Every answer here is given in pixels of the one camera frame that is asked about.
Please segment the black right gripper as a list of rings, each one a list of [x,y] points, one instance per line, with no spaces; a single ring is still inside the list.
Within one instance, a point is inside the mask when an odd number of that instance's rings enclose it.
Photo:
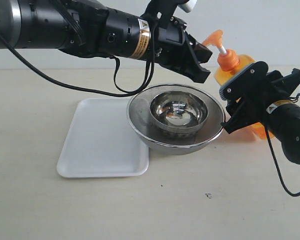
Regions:
[[[227,101],[225,109],[230,116],[221,126],[228,134],[255,124],[259,125],[252,127],[255,134],[265,132],[263,125],[269,122],[266,109],[276,101],[290,100],[300,85],[300,69],[293,68],[286,76],[268,70],[264,61],[251,63],[220,87],[219,95]]]

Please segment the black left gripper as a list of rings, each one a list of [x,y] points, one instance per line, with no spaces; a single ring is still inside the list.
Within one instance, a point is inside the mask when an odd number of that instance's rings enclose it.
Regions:
[[[204,83],[210,71],[201,66],[207,63],[213,52],[186,32],[187,24],[171,17],[166,29],[159,27],[161,18],[146,14],[150,23],[151,40],[144,54],[146,71],[154,72],[154,64],[184,75],[194,83]]]

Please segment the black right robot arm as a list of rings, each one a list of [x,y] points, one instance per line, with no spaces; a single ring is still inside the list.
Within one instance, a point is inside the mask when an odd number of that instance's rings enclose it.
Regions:
[[[231,134],[261,123],[281,142],[285,157],[300,165],[300,106],[291,100],[298,86],[300,69],[283,76],[264,61],[247,65],[219,89],[230,115],[222,127]]]

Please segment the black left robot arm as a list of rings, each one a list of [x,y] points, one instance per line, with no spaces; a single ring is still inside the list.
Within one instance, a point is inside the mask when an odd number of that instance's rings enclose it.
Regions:
[[[203,83],[212,52],[175,17],[191,0],[152,0],[142,15],[97,0],[0,0],[0,49],[57,49],[78,58],[151,60]]]

